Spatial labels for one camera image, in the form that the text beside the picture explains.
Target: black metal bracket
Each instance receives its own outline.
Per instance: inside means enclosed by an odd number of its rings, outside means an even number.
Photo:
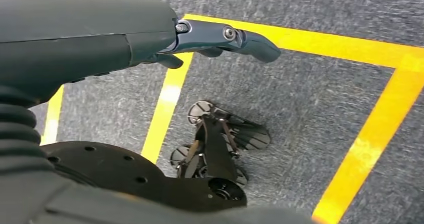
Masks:
[[[199,101],[188,112],[196,126],[192,145],[177,147],[170,163],[179,178],[225,178],[244,187],[248,177],[234,159],[240,150],[259,150],[271,142],[264,126],[236,116],[210,102]]]

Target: small wheel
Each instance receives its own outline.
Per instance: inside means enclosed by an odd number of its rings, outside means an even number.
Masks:
[[[191,108],[188,110],[188,122],[195,125],[199,121],[199,117],[202,115],[210,114],[214,105],[207,101],[199,101],[193,104]]]
[[[239,187],[244,188],[249,182],[249,177],[244,171],[244,169],[242,169],[241,167],[236,167],[236,170],[237,170],[237,179],[235,182]]]
[[[190,145],[182,145],[177,147],[172,153],[171,153],[171,157],[169,158],[169,162],[171,164],[171,166],[173,168],[177,168],[178,165],[180,165],[180,163],[182,161],[184,161],[184,159],[186,159],[187,154],[189,153],[189,149],[190,149]]]

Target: dark gray arm cover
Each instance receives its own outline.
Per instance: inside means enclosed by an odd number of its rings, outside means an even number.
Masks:
[[[148,62],[175,41],[176,17],[156,0],[0,0],[0,93],[33,106],[63,83]]]
[[[1,223],[7,224],[312,224],[281,209],[186,213],[48,172],[9,175],[1,188],[8,190],[0,200]]]

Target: yellow tape line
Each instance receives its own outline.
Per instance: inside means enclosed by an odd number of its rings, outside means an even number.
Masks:
[[[406,64],[405,68],[424,72],[424,48],[194,14],[187,14],[184,18],[226,23],[235,28],[257,32],[283,49],[391,68]]]
[[[184,64],[179,69],[168,69],[166,72],[156,109],[154,110],[147,137],[141,151],[141,155],[152,163],[156,163],[158,160],[162,143],[164,142],[175,106],[180,97],[181,88],[192,62],[193,53],[181,53],[176,56]]]
[[[394,71],[317,205],[316,220],[324,224],[340,221],[423,87],[423,73],[402,68]]]
[[[61,116],[62,99],[64,93],[63,85],[48,102],[47,115],[45,118],[44,134],[41,137],[41,144],[46,145],[56,142],[58,135],[59,118]]]

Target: bolt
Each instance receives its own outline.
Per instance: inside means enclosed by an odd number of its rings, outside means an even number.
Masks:
[[[185,23],[179,23],[175,25],[175,29],[178,33],[187,32],[189,30],[189,27]]]
[[[236,38],[236,31],[227,26],[223,29],[224,38],[228,41],[233,41]]]

